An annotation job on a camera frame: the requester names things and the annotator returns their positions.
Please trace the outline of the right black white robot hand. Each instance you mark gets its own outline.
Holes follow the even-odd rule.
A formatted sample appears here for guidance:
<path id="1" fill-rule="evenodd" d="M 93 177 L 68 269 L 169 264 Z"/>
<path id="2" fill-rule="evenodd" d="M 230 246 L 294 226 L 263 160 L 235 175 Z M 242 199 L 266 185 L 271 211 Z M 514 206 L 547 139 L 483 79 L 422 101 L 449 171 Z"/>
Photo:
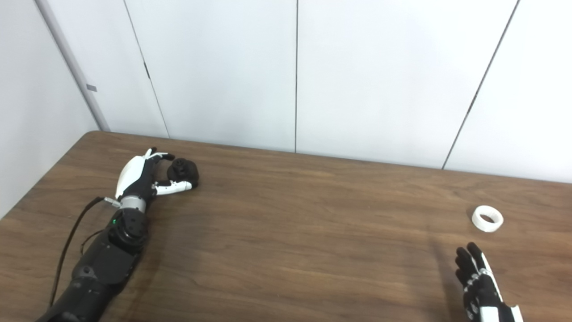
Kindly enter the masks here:
<path id="1" fill-rule="evenodd" d="M 508 306 L 485 254 L 474 242 L 456 249 L 456 277 L 463 287 L 463 305 L 471 322 L 522 322 L 518 305 Z"/>

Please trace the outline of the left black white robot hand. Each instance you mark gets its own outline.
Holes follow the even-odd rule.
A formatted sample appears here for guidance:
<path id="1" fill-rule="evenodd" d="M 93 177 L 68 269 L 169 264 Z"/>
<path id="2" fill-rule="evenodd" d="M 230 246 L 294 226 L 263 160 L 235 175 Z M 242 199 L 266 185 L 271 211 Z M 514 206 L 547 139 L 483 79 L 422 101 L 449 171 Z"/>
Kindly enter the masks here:
<path id="1" fill-rule="evenodd" d="M 171 161 L 165 181 L 155 178 L 156 167 L 163 160 Z M 116 199 L 136 196 L 149 202 L 158 195 L 188 191 L 198 186 L 199 171 L 196 163 L 176 158 L 171 153 L 150 148 L 144 155 L 133 157 L 122 169 L 116 187 Z"/>

